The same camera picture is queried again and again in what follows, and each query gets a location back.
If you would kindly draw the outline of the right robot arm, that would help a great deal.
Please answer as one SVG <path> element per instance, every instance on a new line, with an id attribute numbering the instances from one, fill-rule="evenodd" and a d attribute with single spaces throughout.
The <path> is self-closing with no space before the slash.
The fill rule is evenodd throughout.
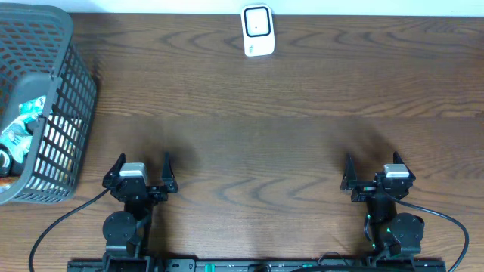
<path id="1" fill-rule="evenodd" d="M 346 157 L 340 189 L 351 193 L 352 202 L 367 206 L 364 234 L 374 248 L 365 256 L 367 266 L 383 266 L 393 261 L 412 264 L 414 256 L 421 252 L 424 220 L 410 213 L 398 213 L 396 209 L 396 203 L 409 194 L 414 181 L 414 174 L 398 153 L 371 181 L 358 179 L 352 157 Z"/>

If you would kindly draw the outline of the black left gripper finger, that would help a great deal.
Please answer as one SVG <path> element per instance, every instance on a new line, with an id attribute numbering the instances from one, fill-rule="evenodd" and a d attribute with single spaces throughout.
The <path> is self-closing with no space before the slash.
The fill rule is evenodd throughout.
<path id="1" fill-rule="evenodd" d="M 163 169 L 161 173 L 161 180 L 162 181 L 174 181 L 175 176 L 172 171 L 172 166 L 170 162 L 170 154 L 169 152 L 165 152 L 164 154 L 164 161 L 163 161 Z"/>
<path id="2" fill-rule="evenodd" d="M 114 163 L 114 165 L 110 168 L 110 170 L 107 173 L 107 176 L 113 177 L 113 176 L 118 176 L 121 168 L 123 165 L 126 163 L 126 155 L 124 153 L 121 153 Z"/>

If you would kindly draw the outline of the teal white snack packet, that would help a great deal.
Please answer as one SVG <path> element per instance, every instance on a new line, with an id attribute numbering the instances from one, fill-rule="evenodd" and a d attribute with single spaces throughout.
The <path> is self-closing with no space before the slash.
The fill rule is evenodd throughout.
<path id="1" fill-rule="evenodd" d="M 26 130 L 23 121 L 15 120 L 1 133 L 1 144 L 5 146 L 14 161 L 22 164 L 28 155 L 33 136 Z"/>

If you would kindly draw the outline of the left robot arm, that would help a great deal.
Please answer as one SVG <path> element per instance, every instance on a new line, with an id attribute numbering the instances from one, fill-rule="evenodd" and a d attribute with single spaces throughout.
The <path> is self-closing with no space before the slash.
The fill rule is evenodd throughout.
<path id="1" fill-rule="evenodd" d="M 146 165 L 127 162 L 123 153 L 104 176 L 103 187 L 124 209 L 109 215 L 103 224 L 103 271 L 165 270 L 163 261 L 152 256 L 147 246 L 154 206 L 178 192 L 168 153 L 164 156 L 161 181 L 161 185 L 148 186 Z"/>

